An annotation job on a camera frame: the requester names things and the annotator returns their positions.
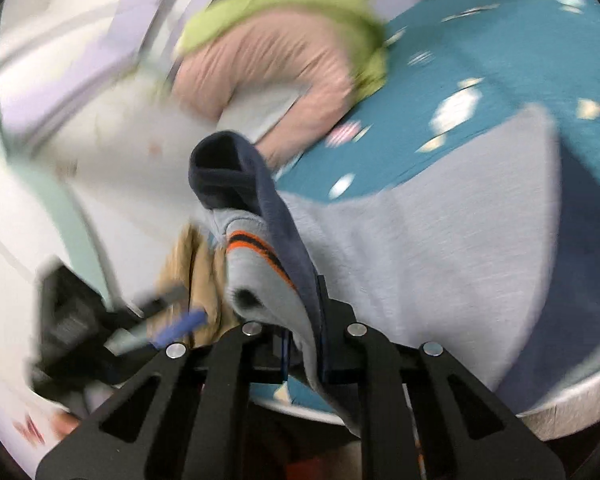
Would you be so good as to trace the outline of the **grey navy sweatshirt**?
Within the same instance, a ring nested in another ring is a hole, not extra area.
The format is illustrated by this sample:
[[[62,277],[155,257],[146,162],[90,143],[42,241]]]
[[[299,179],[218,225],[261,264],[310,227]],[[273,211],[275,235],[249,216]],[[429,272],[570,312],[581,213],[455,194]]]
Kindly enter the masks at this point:
[[[319,282],[390,340],[442,344],[542,439],[600,420],[600,185],[544,107],[356,200],[278,192],[232,132],[196,146],[189,183],[225,246],[230,304],[291,330],[309,384],[348,428],[352,394],[317,371]]]

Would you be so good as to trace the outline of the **folded khaki trousers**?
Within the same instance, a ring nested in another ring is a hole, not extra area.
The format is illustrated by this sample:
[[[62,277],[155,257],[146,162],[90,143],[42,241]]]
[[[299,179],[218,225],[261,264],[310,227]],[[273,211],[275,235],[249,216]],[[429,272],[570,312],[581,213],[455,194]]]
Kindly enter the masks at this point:
[[[225,298],[225,249],[200,226],[191,223],[184,226],[162,267],[158,292],[166,292],[174,285],[184,285],[186,295],[149,319],[147,331],[151,338],[193,310],[203,310],[207,321],[178,337],[193,347],[214,344],[238,325],[238,317]]]

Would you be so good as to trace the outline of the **white wardrobe with butterflies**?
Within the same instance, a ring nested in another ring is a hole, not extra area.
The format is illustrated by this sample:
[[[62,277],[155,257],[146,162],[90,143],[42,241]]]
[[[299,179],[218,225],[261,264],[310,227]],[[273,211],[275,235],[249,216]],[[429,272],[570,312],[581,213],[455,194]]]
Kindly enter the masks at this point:
[[[215,129],[172,94],[178,38],[212,2],[0,2],[0,245],[21,281],[62,261],[108,297],[151,289]]]

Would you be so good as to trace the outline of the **pink folded duvet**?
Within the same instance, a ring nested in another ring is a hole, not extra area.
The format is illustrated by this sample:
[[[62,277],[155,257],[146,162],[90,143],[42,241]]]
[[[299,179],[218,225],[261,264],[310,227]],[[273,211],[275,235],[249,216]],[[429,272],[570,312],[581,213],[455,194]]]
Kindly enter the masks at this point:
[[[300,9],[247,18],[184,56],[172,94],[199,116],[217,120],[237,90],[266,84],[306,88],[256,144],[277,169],[323,139],[354,104],[349,53],[334,22]]]

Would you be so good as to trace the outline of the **green folded blanket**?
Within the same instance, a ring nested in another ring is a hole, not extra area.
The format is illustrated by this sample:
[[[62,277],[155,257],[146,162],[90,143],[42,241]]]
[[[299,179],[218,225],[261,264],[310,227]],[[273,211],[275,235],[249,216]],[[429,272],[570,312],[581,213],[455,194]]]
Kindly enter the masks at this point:
[[[356,102],[384,86],[388,77],[385,24],[370,0],[215,0],[186,22],[173,55],[194,52],[247,18],[274,9],[308,11],[335,26],[349,52]]]

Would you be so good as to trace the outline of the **teal quilted bed cover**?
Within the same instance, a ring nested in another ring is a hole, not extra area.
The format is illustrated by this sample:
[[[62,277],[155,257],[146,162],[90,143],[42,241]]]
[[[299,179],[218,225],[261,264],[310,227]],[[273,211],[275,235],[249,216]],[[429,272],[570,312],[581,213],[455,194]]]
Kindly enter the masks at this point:
[[[326,141],[279,180],[332,204],[411,180],[525,106],[544,107],[600,185],[597,0],[426,0],[389,24],[389,77],[352,113],[361,133]]]

